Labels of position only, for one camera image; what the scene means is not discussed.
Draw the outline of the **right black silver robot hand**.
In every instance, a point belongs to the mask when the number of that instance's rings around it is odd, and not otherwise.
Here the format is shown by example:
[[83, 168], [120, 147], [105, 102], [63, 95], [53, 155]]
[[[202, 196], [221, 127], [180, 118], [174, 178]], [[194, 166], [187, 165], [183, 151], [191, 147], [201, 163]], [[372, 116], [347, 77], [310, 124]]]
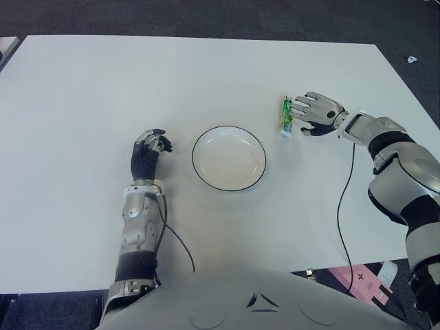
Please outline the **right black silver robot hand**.
[[322, 136], [336, 130], [336, 121], [348, 112], [337, 101], [309, 91], [290, 104], [291, 116], [311, 125], [300, 130], [306, 136]]

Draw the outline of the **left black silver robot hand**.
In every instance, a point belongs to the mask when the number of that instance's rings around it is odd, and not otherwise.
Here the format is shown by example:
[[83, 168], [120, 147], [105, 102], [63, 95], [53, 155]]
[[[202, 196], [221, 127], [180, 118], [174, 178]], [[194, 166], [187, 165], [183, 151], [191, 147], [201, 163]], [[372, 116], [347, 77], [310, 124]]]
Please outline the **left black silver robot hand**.
[[131, 155], [133, 181], [155, 179], [160, 153], [173, 151], [173, 145], [165, 133], [162, 129], [147, 129], [134, 142]]

